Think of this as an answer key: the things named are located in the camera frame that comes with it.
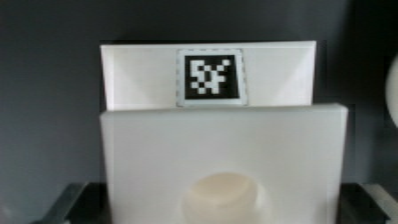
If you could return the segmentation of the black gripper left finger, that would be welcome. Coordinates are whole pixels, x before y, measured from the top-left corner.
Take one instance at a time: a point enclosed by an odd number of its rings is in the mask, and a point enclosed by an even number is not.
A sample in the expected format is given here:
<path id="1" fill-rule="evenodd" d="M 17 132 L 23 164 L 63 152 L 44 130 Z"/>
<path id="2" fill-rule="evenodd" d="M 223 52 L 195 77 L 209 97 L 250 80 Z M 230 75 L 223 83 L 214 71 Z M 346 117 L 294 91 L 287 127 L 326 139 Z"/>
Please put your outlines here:
<path id="1" fill-rule="evenodd" d="M 42 218 L 31 224 L 108 224 L 106 185 L 71 183 Z"/>

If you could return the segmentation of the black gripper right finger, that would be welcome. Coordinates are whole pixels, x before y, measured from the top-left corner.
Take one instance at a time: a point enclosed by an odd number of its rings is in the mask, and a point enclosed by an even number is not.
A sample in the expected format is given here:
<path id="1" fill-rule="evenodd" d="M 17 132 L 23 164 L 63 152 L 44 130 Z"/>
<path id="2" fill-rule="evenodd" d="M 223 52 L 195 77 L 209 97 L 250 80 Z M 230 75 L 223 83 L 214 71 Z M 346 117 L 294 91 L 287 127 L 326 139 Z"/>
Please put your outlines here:
<path id="1" fill-rule="evenodd" d="M 380 184 L 341 185 L 335 224 L 398 224 L 398 199 Z"/>

